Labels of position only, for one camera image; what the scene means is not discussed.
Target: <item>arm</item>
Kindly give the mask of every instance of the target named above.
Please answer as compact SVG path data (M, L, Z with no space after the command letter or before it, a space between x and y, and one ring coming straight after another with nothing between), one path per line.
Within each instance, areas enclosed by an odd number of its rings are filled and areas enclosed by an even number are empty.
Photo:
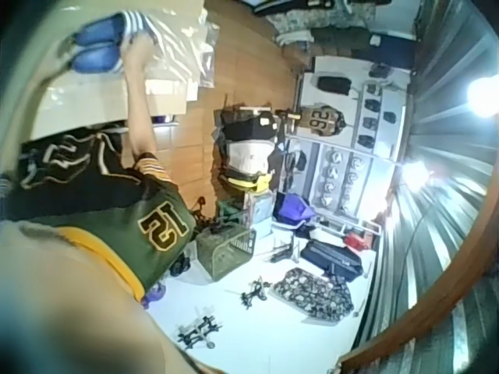
M133 158L145 153L156 155L156 137L150 120L145 88L144 67L153 51L146 34L138 35L122 53L128 91L128 128Z

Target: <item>hand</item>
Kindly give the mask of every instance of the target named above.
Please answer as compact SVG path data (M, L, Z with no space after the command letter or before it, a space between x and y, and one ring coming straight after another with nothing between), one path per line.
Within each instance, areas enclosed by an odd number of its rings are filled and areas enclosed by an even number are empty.
M132 40L125 41L122 46L125 73L143 72L153 52L153 40L146 33L138 34Z

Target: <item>yellow strap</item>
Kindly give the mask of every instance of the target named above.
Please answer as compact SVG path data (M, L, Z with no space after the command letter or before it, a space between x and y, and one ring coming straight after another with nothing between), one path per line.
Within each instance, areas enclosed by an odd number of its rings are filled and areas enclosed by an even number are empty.
M83 247L102 257L118 275L130 286L133 297L139 302L145 295L143 285L134 272L106 243L97 236L81 228L57 228L57 230L72 243Z

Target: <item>wire basket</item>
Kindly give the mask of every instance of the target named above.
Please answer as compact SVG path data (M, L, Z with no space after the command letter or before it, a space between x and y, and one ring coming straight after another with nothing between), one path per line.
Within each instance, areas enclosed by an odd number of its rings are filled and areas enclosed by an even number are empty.
M215 232L206 228L196 237L197 259L217 282L251 260L256 236L240 224L225 224Z

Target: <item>person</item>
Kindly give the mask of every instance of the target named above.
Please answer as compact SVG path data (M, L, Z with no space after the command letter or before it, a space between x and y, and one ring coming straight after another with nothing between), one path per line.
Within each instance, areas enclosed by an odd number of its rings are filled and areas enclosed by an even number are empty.
M195 225L156 157L144 77L153 50L140 34L122 51L132 168L115 136L80 129L28 143L16 180L0 182L12 186L0 199L0 316L88 372L220 372L177 348L140 305Z

